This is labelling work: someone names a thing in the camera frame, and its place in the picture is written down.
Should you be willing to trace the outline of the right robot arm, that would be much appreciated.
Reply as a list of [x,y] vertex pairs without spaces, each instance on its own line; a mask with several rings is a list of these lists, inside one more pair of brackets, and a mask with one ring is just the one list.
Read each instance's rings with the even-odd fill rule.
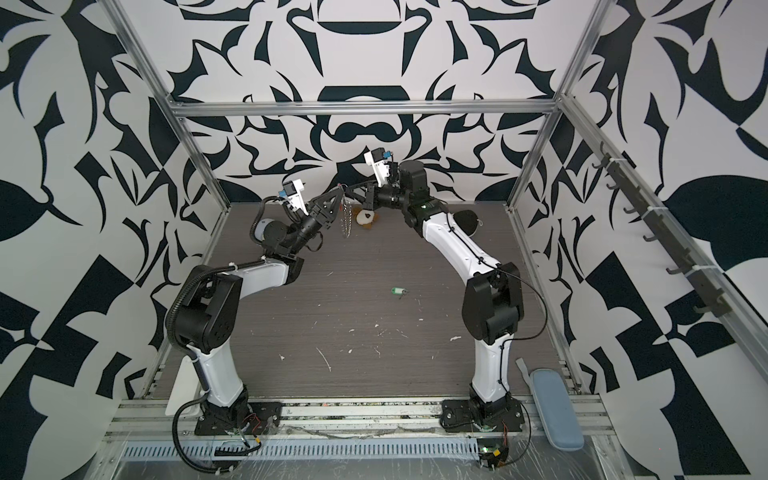
[[373,178],[350,186],[348,195],[369,210],[401,211],[408,227],[442,254],[465,286],[461,315],[475,341],[469,397],[475,417],[485,421],[511,409],[510,347],[524,316],[517,267],[499,263],[459,226],[447,205],[431,195],[422,162],[376,160],[370,152],[364,158]]

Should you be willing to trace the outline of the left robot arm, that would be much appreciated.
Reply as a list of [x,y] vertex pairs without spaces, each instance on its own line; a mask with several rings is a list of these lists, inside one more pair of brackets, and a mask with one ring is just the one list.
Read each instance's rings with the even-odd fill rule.
[[248,230],[259,259],[222,267],[199,265],[187,277],[165,318],[172,346],[190,358],[207,410],[237,421],[247,415],[248,393],[231,353],[240,300],[295,282],[310,241],[335,221],[345,197],[336,186],[308,203],[298,192],[263,199]]

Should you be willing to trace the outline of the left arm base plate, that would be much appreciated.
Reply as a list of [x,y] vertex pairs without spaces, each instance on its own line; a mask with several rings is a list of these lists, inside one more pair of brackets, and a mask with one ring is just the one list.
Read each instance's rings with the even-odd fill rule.
[[197,436],[216,436],[240,431],[245,435],[265,434],[281,422],[281,402],[241,401],[231,407],[220,407],[204,402],[202,418],[197,421]]

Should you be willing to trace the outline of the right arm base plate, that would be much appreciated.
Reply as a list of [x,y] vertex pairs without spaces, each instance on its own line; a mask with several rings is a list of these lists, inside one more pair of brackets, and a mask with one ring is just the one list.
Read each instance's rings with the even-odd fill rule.
[[490,403],[475,398],[441,402],[439,424],[449,433],[520,432],[525,422],[521,402],[509,396]]

